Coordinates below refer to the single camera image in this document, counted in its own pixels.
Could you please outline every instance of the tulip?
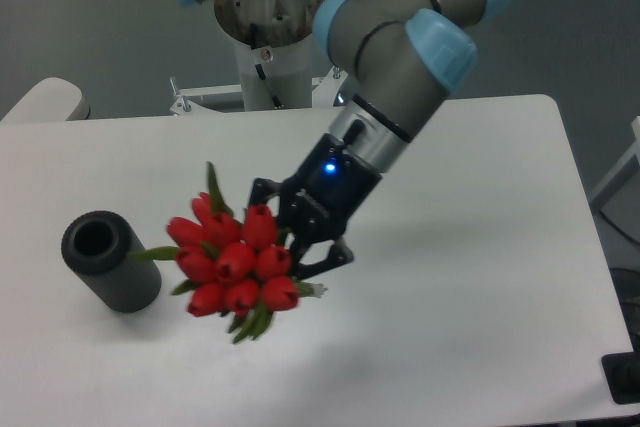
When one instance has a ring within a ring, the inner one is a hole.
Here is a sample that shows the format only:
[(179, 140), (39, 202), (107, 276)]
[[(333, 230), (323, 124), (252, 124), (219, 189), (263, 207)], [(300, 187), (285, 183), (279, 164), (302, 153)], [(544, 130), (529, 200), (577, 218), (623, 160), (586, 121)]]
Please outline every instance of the tulip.
[(191, 303), (187, 307), (194, 317), (211, 315), (224, 310), (225, 289), (218, 283), (206, 284), (198, 287), (191, 296)]
[(242, 239), (251, 247), (262, 250), (273, 245), (278, 238), (278, 227), (269, 207), (252, 205), (242, 228)]
[(189, 280), (198, 284), (215, 282), (218, 278), (216, 263), (205, 254), (201, 247), (183, 247), (176, 255), (176, 262)]
[(191, 208), (204, 227), (208, 241), (214, 247), (224, 249), (227, 245), (240, 240), (240, 227), (229, 214), (212, 214), (211, 206), (203, 198), (193, 199)]
[(200, 192), (200, 198), (204, 200), (209, 206), (211, 206), (211, 196), (206, 192)]
[(256, 275), (261, 280), (287, 275), (291, 267), (289, 251), (279, 245), (271, 245), (258, 255), (256, 260)]
[(207, 241), (207, 234), (201, 225), (182, 217), (174, 217), (169, 221), (167, 233), (179, 247), (200, 245), (200, 242)]
[(227, 291), (225, 306), (240, 317), (246, 316), (256, 306), (260, 287), (253, 279), (245, 279)]
[(256, 254), (251, 247), (241, 242), (230, 244), (218, 257), (218, 280), (224, 284), (240, 282), (251, 272), (255, 262)]
[(298, 289), (286, 276), (274, 277), (262, 287), (262, 301), (270, 312), (290, 310), (298, 305)]

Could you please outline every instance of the flower bouquet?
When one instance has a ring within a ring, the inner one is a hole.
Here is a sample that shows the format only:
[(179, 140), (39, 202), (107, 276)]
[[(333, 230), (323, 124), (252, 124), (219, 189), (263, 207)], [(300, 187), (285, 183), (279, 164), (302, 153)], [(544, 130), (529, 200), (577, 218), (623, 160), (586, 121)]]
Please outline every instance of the flower bouquet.
[(191, 293), (187, 311), (196, 317), (233, 313), (227, 332), (233, 343), (256, 340), (269, 329), (274, 313), (293, 309), (302, 297), (321, 297), (322, 284), (290, 275), (289, 231), (278, 229), (266, 204), (234, 218), (220, 192), (213, 164), (207, 164), (208, 192), (191, 201), (197, 222), (174, 217), (167, 233), (176, 246), (130, 252), (134, 260), (175, 261), (187, 277), (172, 295)]

